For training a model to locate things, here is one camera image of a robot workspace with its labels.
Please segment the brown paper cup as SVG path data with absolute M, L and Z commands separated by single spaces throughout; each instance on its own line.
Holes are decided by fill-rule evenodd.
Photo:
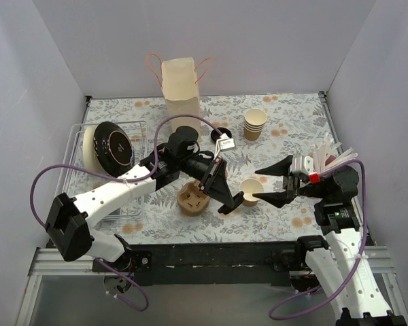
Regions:
M 259 198 L 253 196 L 253 194 L 263 193 L 264 187 L 259 180 L 250 178 L 245 179 L 240 184 L 240 190 L 243 192 L 243 205 L 244 206 L 256 206 Z

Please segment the brown cardboard cup carrier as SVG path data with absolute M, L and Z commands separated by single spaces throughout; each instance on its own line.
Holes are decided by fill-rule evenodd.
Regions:
M 186 216 L 200 215 L 209 205 L 210 197 L 199 188 L 198 180 L 186 183 L 177 193 L 177 204 Z

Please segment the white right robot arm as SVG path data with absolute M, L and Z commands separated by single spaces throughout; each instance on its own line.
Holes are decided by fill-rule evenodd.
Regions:
M 254 194 L 274 207 L 290 204 L 298 196 L 319 199 L 314 215 L 322 235 L 298 238 L 294 261 L 315 274 L 326 300 L 281 319 L 299 318 L 331 305 L 336 325 L 406 325 L 404 316 L 393 312 L 381 294 L 365 253 L 367 218 L 359 219 L 351 203 L 365 194 L 363 163 L 350 159 L 319 173 L 312 157 L 287 156 L 257 174 L 284 178 L 282 192 Z

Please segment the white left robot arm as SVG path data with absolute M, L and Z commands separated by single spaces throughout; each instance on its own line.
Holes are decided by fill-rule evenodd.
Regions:
M 109 235 L 94 227 L 109 213 L 126 203 L 158 191 L 177 180 L 180 173 L 196 179 L 199 190 L 222 203 L 219 213 L 228 214 L 241 203 L 241 194 L 233 196 L 226 179 L 223 151 L 235 148 L 234 139 L 222 134 L 214 154 L 204 158 L 195 151 L 195 129 L 180 126 L 166 143 L 119 177 L 89 192 L 70 197 L 59 194 L 53 201 L 45 230 L 65 261 L 84 255 L 103 259 L 118 272 L 131 263 L 129 244 L 119 235 Z

